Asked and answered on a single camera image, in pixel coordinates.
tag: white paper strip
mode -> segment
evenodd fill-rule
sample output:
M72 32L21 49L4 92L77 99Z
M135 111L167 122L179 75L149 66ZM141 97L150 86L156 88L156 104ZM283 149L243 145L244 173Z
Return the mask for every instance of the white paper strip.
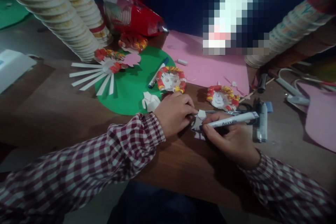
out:
M114 74L111 74L111 83L110 83L110 92L109 94L113 94L113 88L114 88Z
M85 74L92 74L94 72L99 72L101 71L101 69L93 69L93 70L88 70L88 71L83 71L83 72L77 72L77 73L70 73L69 77L76 77L76 76L80 76L80 75L85 75Z
M86 82L86 81L88 81L88 80L90 80L90 79L93 79L93 78L95 78L95 77L97 77L97 76L99 76L99 75L101 75L101 74L103 74L103 73L104 73L103 71L100 71L100 72L98 72L98 73L95 73L95 74L93 74L93 75L90 75L90 76L88 76L88 77L86 77L86 78L83 78L83 79L81 79L81 80L79 80L79 81L76 81L76 82L72 83L72 86L77 86L77 85L79 85L79 84L82 84L83 82Z
M103 68L102 65L92 65L92 64L83 64L83 63L72 63L73 67L86 67L86 68Z
M97 92L97 96L102 95L104 93L104 90L106 88L106 85L110 79L110 76L108 75L106 79L104 80L103 84L101 85L100 89Z
M91 87L92 85L94 85L97 81L99 81L100 79L104 78L105 76L107 76L106 73L103 73L102 75L100 75L99 77L97 77L96 79L94 79L93 81L89 82L88 84L86 84L84 87L82 87L80 89L80 91L85 91L86 89L88 89L89 87Z

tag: marker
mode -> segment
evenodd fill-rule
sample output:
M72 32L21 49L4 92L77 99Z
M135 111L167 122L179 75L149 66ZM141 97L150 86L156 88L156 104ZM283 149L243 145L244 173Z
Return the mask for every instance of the marker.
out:
M261 75L259 85L258 85L258 93L264 93L266 89L266 79L267 79L267 73L263 73Z
M261 107L262 107L260 98L258 98L258 101L257 101L255 107L256 107L255 108L256 112L258 113L258 115L260 115L261 114ZM261 143L260 118L257 119L257 130L256 130L256 133L257 133L258 142Z
M150 81L150 83L148 84L148 87L149 87L150 89L153 88L153 86L154 86L154 84L155 84L155 82L156 82L156 75L158 74L158 71L160 71L161 68L165 67L165 66L168 64L168 61L169 61L169 58L167 57L167 58L164 60L164 62L161 64L161 66L159 67L159 69L156 71L156 73L155 73L153 79L152 79L152 80Z
M260 113L260 140L266 142L267 140L267 105L264 103L261 106Z
M240 115L236 115L230 118L226 118L223 120L219 120L216 122L211 122L208 123L207 125L209 125L212 128L217 128L217 127L222 127L222 126L226 126L226 125L230 125L230 124L234 124L234 123L238 123L238 122L243 122L243 121L249 121L249 120L253 120L258 118L258 114L257 112L247 112L244 114L240 114Z

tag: red checkered shirt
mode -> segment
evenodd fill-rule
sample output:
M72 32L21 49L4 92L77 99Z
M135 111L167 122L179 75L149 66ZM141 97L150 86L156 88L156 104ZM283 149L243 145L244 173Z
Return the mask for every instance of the red checkered shirt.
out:
M10 173L0 189L0 223L62 223L104 187L135 177L165 142L154 114L136 114L106 134L49 153ZM284 223L326 223L335 210L329 194L291 166L261 153L248 177L260 202Z

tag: pink paper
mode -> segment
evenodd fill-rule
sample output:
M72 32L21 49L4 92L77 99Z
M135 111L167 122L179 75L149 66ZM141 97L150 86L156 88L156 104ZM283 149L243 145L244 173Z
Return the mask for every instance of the pink paper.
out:
M134 65L139 65L140 61L141 61L141 56L139 54L130 53L130 54L125 55L125 58L122 61L122 63L129 65L130 67L133 67Z
M308 84L299 84L309 95L306 132L318 144L336 152L336 93Z
M187 82L203 87L216 85L231 86L236 82L238 90L247 95L249 80L244 56L241 55L203 55L203 38L170 31L163 51L175 61L176 66L184 71ZM188 65L177 63L184 60ZM242 95L237 88L232 88L235 95Z

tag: right hand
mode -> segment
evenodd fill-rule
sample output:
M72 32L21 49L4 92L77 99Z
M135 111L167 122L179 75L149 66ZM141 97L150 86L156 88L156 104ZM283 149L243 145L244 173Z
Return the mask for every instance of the right hand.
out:
M189 95L176 92L166 96L153 113L169 138L187 127L198 111Z
M221 136L208 123L229 118L231 115L223 113L211 114L203 122L203 130L208 139L216 145L229 159L246 170L252 170L260 162L260 154L254 148L252 135L245 122L238 122L227 126L230 131Z

